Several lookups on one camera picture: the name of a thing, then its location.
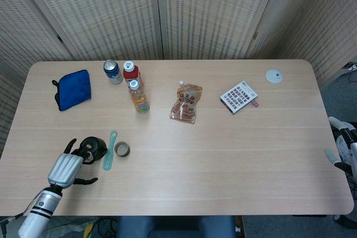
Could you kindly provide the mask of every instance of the snack bag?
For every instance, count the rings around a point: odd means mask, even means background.
[[[191,85],[180,81],[180,88],[177,89],[177,101],[171,109],[170,118],[195,123],[196,104],[199,102],[202,94],[202,87]]]

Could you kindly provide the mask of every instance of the plastic bottle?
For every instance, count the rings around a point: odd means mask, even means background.
[[[137,80],[140,87],[144,87],[143,80],[141,79],[139,67],[134,65],[132,61],[126,61],[124,63],[123,76],[127,82],[128,88],[132,80]]]
[[[149,111],[149,102],[147,101],[144,88],[141,87],[137,80],[130,81],[129,93],[132,98],[135,109],[139,113],[145,113]]]

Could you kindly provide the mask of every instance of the white round object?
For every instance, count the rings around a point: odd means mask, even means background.
[[[126,62],[124,63],[124,70],[125,70],[126,72],[132,72],[132,71],[134,71],[134,68],[135,68],[134,62],[132,62],[132,61],[126,61]]]
[[[283,75],[278,70],[267,71],[266,77],[269,82],[277,84],[283,80]]]
[[[132,81],[130,81],[130,88],[132,89],[132,90],[136,90],[136,89],[138,89],[139,88],[139,83],[138,83],[138,81],[137,80],[132,80]]]

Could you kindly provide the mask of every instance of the white bottle cap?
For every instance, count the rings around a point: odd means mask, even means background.
[[[126,61],[126,62],[124,63],[124,70],[125,70],[126,72],[132,72],[132,71],[134,71],[134,68],[135,68],[134,62],[132,62],[132,61]]]
[[[131,88],[132,90],[135,90],[135,89],[138,89],[138,88],[139,88],[139,83],[138,83],[137,80],[132,80],[132,81],[130,81],[129,85],[130,85],[130,88]]]

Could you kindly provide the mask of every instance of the gray floor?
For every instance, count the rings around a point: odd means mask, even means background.
[[[343,75],[321,90],[328,116],[342,121],[357,122],[357,82],[349,82]],[[352,74],[357,80],[357,72]],[[349,218],[357,220],[357,202]],[[336,224],[332,216],[325,218],[292,216],[244,216],[247,238],[344,237],[356,238],[357,230]]]

